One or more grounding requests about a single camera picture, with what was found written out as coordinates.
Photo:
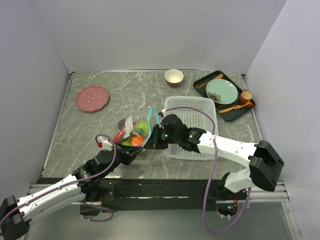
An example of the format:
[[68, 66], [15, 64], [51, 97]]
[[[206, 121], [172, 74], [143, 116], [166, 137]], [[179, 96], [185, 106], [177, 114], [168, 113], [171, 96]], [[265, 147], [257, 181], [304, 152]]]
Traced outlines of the light green wrinkled fruit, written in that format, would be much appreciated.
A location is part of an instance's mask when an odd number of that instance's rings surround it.
[[123, 141], [122, 143], [121, 143], [121, 145], [123, 145], [123, 146], [128, 146], [128, 147], [131, 147], [132, 145], [131, 145], [131, 143], [129, 142], [129, 141]]

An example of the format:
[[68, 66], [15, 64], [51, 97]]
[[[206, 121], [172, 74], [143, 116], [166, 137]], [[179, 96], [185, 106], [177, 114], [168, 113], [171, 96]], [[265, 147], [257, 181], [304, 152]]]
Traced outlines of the orange fruit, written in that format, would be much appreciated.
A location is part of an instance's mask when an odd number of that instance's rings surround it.
[[134, 135], [130, 143], [133, 147], [142, 147], [144, 145], [145, 139], [140, 135]]

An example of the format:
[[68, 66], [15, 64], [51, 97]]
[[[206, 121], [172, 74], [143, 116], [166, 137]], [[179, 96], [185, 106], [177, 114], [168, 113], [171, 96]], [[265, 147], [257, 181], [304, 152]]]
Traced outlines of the red chili pepper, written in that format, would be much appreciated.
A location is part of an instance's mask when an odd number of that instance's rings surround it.
[[113, 141], [115, 143], [118, 143], [121, 139], [123, 139], [124, 135], [126, 134], [126, 128], [123, 127], [117, 134], [116, 136], [113, 138]]

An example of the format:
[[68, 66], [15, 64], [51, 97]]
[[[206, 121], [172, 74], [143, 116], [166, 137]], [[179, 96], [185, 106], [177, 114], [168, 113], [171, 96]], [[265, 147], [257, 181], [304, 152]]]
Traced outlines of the green apple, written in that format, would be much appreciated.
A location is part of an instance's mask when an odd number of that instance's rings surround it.
[[141, 132], [142, 134], [147, 135], [149, 133], [149, 125], [145, 120], [141, 120], [139, 121], [136, 125], [135, 125], [135, 129], [139, 132]]

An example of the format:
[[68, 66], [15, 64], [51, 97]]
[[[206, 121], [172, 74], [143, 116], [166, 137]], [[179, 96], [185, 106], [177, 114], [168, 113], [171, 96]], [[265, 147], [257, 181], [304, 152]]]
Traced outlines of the clear zip bag blue zipper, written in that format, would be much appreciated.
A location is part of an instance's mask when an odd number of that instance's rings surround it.
[[118, 133], [113, 138], [117, 144], [128, 147], [143, 147], [151, 137], [154, 125], [160, 123], [154, 107], [147, 112], [138, 112], [118, 121]]

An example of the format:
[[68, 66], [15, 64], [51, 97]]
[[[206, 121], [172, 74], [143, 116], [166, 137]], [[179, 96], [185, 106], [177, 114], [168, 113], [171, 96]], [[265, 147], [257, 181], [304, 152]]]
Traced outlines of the dark brown fruit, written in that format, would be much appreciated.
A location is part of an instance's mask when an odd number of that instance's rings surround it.
[[118, 129], [119, 130], [123, 129], [125, 127], [125, 124], [126, 124], [126, 118], [121, 119], [117, 124]]

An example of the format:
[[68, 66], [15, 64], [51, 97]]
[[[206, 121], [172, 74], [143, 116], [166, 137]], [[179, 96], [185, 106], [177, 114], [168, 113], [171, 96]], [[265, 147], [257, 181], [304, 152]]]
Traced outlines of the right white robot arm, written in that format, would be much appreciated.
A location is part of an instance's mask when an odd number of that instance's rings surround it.
[[169, 114], [155, 124], [144, 149], [165, 150], [177, 144], [185, 151], [211, 154], [244, 166], [243, 170], [227, 173], [219, 186], [219, 195], [232, 198], [237, 192], [258, 187], [274, 192], [284, 167], [284, 161], [264, 140], [247, 143], [215, 135], [205, 129], [187, 127], [178, 116]]

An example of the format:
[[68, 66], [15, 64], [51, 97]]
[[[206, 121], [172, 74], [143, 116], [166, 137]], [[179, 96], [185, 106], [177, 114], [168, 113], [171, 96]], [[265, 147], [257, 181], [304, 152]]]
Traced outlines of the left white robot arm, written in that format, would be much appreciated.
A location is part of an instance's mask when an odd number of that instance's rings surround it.
[[90, 202], [100, 193], [102, 178], [118, 165], [130, 165], [142, 147], [116, 144], [103, 149], [72, 174], [59, 182], [25, 197], [7, 197], [0, 207], [0, 235], [5, 240], [17, 240], [30, 229], [31, 223], [76, 202]]

